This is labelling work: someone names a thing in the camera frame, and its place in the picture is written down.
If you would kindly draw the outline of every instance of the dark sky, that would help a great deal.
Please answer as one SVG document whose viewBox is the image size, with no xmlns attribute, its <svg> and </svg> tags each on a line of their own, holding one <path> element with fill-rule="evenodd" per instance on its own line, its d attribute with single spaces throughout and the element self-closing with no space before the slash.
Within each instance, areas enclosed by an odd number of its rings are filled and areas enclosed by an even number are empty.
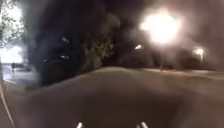
<svg viewBox="0 0 224 128">
<path fill-rule="evenodd" d="M 85 10 L 90 10 L 91 4 L 98 3 L 103 4 L 107 11 L 118 15 L 121 20 L 136 26 L 141 14 L 147 8 L 166 7 L 177 12 L 184 18 L 184 35 L 181 43 L 189 48 L 204 47 L 206 57 L 214 67 L 224 69 L 224 59 L 222 59 L 224 2 L 222 0 L 101 0 L 100 2 L 97 0 L 33 0 L 31 4 L 26 4 L 28 25 L 31 26 L 30 28 L 35 28 L 33 33 L 37 33 L 39 29 L 48 28 L 44 30 L 46 34 L 57 31 L 55 29 L 55 26 L 58 26 L 57 23 L 63 23 L 65 25 L 63 28 L 66 28 L 66 25 L 69 28 L 71 21 L 76 21 L 74 19 L 79 19 L 79 16 L 88 15 Z"/>
</svg>

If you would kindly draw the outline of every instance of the white line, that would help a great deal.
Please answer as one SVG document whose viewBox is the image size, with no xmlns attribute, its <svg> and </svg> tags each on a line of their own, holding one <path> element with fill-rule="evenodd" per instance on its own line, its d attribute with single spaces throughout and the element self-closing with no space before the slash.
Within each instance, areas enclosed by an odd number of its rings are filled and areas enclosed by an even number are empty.
<svg viewBox="0 0 224 128">
<path fill-rule="evenodd" d="M 10 81 L 10 80 L 4 80 L 4 81 L 9 82 L 9 83 L 11 83 L 11 84 L 16 84 L 15 82 Z"/>
</svg>

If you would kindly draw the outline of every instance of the night sky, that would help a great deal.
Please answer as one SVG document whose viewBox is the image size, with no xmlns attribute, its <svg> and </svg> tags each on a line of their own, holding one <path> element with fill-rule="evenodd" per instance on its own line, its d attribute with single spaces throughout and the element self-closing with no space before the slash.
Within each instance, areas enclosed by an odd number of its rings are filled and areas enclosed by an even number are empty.
<svg viewBox="0 0 224 128">
<path fill-rule="evenodd" d="M 130 35 L 136 30 L 142 14 L 149 8 L 165 7 L 184 19 L 180 47 L 202 46 L 206 50 L 206 59 L 215 68 L 224 69 L 223 4 L 222 0 L 34 0 L 24 7 L 31 35 L 47 42 L 54 42 L 49 41 L 52 36 L 60 37 L 66 32 L 73 31 L 79 35 L 90 23 L 90 20 L 84 22 L 83 19 L 91 19 L 93 10 L 100 6 L 117 15 L 121 26 L 129 28 L 127 30 L 130 31 L 124 34 L 127 40 L 138 42 L 141 39 Z M 98 20 L 93 21 L 91 24 L 99 23 Z"/>
</svg>

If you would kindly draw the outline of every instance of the bright light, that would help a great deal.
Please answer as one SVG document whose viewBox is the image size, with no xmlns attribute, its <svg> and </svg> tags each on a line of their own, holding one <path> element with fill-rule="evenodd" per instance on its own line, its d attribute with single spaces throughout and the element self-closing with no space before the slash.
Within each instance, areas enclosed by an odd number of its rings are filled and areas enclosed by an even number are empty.
<svg viewBox="0 0 224 128">
<path fill-rule="evenodd" d="M 196 55 L 203 55 L 204 54 L 204 50 L 202 48 L 197 48 L 194 50 L 194 53 Z"/>
<path fill-rule="evenodd" d="M 13 53 L 18 54 L 19 52 L 22 51 L 22 49 L 19 46 L 14 46 L 12 48 Z"/>
<path fill-rule="evenodd" d="M 16 21 L 19 21 L 22 17 L 22 12 L 18 7 L 13 7 L 12 9 L 7 10 L 8 16 L 13 18 Z"/>
<path fill-rule="evenodd" d="M 22 63 L 23 57 L 20 55 L 22 49 L 18 46 L 13 47 L 12 49 L 2 49 L 1 50 L 1 62 L 2 63 Z"/>
<path fill-rule="evenodd" d="M 202 48 L 197 48 L 197 49 L 195 49 L 195 50 L 193 51 L 193 53 L 194 53 L 195 55 L 198 55 L 198 56 L 200 57 L 201 62 L 204 60 L 204 53 L 205 53 L 204 49 L 202 49 Z"/>
<path fill-rule="evenodd" d="M 172 17 L 166 10 L 150 14 L 140 25 L 140 29 L 148 32 L 151 40 L 159 45 L 174 40 L 180 27 L 181 21 Z"/>
<path fill-rule="evenodd" d="M 139 49 L 142 49 L 142 48 L 143 48 L 142 45 L 138 45 L 138 46 L 135 47 L 136 50 L 139 50 Z"/>
<path fill-rule="evenodd" d="M 82 126 L 83 126 L 82 123 L 79 122 L 76 128 L 82 128 Z"/>
</svg>

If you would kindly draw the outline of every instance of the asphalt road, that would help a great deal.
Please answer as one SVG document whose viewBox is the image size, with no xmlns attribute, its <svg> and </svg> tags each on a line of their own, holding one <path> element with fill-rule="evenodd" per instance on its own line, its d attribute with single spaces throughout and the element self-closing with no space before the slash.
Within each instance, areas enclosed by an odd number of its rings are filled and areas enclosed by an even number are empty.
<svg viewBox="0 0 224 128">
<path fill-rule="evenodd" d="M 15 69 L 13 73 L 10 66 L 3 65 L 2 73 L 5 87 L 10 93 L 24 93 L 26 88 L 35 86 L 36 84 L 37 76 L 32 71 Z"/>
<path fill-rule="evenodd" d="M 10 108 L 18 128 L 223 128 L 224 80 L 213 73 L 108 68 L 11 99 Z"/>
</svg>

